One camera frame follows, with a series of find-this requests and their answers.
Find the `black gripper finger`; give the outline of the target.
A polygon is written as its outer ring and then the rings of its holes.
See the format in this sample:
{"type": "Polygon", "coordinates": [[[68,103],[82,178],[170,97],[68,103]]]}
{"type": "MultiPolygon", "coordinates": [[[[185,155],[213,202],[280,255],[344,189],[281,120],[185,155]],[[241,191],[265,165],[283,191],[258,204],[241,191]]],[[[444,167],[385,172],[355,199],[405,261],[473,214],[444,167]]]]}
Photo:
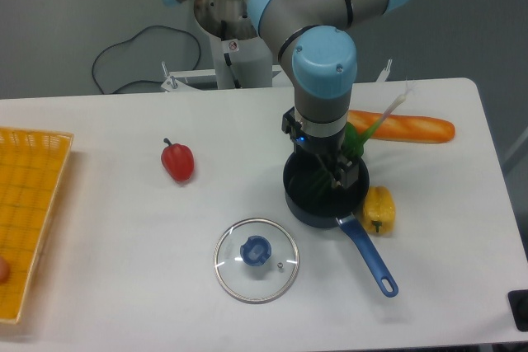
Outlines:
{"type": "Polygon", "coordinates": [[[328,169],[324,158],[321,155],[317,155],[316,159],[319,164],[318,170],[318,184],[322,187],[332,186],[332,172],[328,169]]]}
{"type": "Polygon", "coordinates": [[[343,182],[346,180],[346,172],[342,168],[343,163],[336,161],[332,171],[332,187],[343,187],[343,182]]]}

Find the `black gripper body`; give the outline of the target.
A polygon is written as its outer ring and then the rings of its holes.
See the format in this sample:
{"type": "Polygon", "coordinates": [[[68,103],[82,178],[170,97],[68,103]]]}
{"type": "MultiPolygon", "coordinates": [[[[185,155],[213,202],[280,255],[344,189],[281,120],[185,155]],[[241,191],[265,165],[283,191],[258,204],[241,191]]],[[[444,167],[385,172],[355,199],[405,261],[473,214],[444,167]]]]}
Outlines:
{"type": "Polygon", "coordinates": [[[317,123],[302,116],[295,107],[286,111],[281,121],[282,131],[294,144],[294,152],[314,159],[321,155],[332,172],[336,161],[343,163],[346,180],[343,187],[352,187],[357,181],[357,152],[346,143],[347,114],[329,123],[317,123]]]}

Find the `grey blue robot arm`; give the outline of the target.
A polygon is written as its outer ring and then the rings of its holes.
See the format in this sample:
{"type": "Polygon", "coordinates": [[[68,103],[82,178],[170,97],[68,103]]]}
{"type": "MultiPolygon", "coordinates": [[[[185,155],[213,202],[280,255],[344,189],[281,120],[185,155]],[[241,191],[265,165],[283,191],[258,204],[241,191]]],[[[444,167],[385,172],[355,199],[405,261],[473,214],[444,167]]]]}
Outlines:
{"type": "Polygon", "coordinates": [[[343,148],[357,74],[356,47],[347,31],[408,0],[192,1],[196,22],[217,51],[218,83],[262,87],[277,62],[295,89],[294,108],[282,125],[294,150],[317,160],[332,185],[354,184],[356,155],[343,148]]]}

